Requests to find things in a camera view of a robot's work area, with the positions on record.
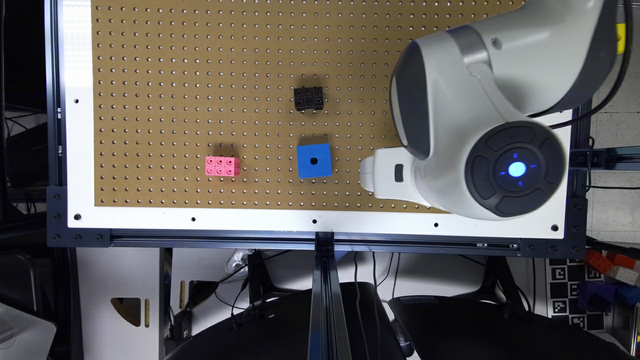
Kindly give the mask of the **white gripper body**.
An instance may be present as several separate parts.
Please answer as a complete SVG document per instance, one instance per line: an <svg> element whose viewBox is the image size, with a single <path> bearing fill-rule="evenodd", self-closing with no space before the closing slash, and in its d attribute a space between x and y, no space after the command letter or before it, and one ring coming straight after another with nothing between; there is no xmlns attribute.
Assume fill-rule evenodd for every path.
<svg viewBox="0 0 640 360"><path fill-rule="evenodd" d="M419 160L403 147L378 149L360 164L360 185L376 198L430 207L414 179Z"/></svg>

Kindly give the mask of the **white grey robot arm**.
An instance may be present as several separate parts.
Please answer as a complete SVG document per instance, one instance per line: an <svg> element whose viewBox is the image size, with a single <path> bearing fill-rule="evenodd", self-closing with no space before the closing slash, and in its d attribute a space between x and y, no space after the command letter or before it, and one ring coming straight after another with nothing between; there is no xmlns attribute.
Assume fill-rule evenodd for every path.
<svg viewBox="0 0 640 360"><path fill-rule="evenodd" d="M540 117L585 103L615 63L614 1L528 1L410 42L389 103L400 145L360 169L364 189L480 220L536 211L567 156Z"/></svg>

